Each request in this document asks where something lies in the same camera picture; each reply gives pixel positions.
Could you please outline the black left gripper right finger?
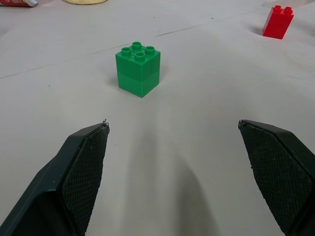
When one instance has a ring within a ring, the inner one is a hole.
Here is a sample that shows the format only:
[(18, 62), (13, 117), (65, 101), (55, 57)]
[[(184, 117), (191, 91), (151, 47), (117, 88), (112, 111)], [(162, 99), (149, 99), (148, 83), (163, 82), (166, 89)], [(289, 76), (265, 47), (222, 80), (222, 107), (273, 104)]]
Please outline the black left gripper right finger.
[(290, 131), (240, 120), (256, 184), (286, 236), (315, 234), (315, 155)]

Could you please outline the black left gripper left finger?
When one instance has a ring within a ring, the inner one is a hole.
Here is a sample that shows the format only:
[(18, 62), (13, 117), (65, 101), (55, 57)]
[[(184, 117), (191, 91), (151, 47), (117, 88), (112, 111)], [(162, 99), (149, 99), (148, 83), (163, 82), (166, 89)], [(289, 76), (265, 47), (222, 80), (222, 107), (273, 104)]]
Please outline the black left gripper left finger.
[(109, 124), (70, 135), (30, 182), (0, 227), (2, 236), (83, 236), (100, 187)]

